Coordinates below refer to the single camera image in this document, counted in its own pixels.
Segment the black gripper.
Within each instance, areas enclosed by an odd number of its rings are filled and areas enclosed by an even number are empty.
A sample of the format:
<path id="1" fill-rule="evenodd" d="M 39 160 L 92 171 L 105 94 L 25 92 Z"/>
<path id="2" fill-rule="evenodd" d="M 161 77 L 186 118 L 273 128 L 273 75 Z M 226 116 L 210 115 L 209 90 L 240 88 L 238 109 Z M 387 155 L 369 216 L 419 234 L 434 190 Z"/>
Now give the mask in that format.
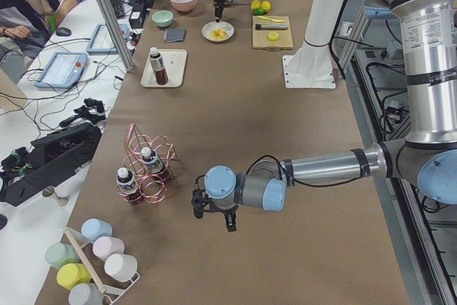
<path id="1" fill-rule="evenodd" d="M 225 5 L 225 0 L 214 0 L 215 3 L 215 20 L 219 22 L 219 19 L 222 19 L 223 16 L 223 8 Z"/>
<path id="2" fill-rule="evenodd" d="M 221 209 L 215 205 L 213 200 L 209 200 L 209 213 L 220 212 L 224 215 L 226 220 L 226 225 L 236 225 L 236 210 L 238 209 L 237 205 L 233 205 L 228 209 Z"/>

